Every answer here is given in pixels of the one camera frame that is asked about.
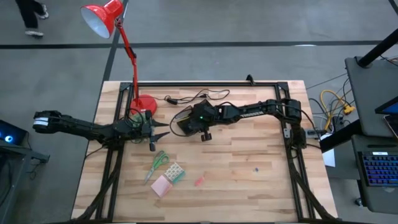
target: blue light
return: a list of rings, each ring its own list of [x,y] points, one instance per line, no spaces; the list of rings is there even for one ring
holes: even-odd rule
[[[6,142],[12,142],[14,138],[12,136],[6,136],[5,140]]]

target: person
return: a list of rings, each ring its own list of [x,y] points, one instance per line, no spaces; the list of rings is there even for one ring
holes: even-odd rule
[[[36,15],[39,19],[47,19],[49,17],[45,4],[35,0],[16,0],[16,3],[25,23],[25,34],[35,38],[42,38],[44,34],[39,31]]]

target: scissors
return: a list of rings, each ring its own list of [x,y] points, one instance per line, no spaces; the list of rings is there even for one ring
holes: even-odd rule
[[[160,165],[167,164],[168,162],[169,162],[169,156],[163,150],[158,152],[154,158],[154,162],[152,163],[152,167],[150,168],[150,171],[148,172],[147,176],[145,177],[144,185],[148,182],[151,175],[154,173],[154,171]]]

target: lamp base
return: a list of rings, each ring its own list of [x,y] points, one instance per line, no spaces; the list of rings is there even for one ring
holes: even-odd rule
[[[157,103],[156,100],[150,95],[139,95],[138,99],[131,100],[130,108],[134,108],[141,112],[144,112],[145,110],[150,110],[152,115],[154,115],[157,109]],[[136,114],[138,113],[136,110],[130,111],[132,114]]]

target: lamp arm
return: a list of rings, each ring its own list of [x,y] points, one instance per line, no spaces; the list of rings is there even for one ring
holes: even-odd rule
[[[123,42],[124,42],[124,48],[126,49],[126,52],[131,60],[132,64],[132,83],[134,84],[134,100],[136,103],[138,103],[138,80],[137,80],[137,55],[132,51],[132,48],[130,47],[129,40],[127,39],[126,33],[124,32],[122,22],[120,20],[116,20],[116,27],[118,28]]]

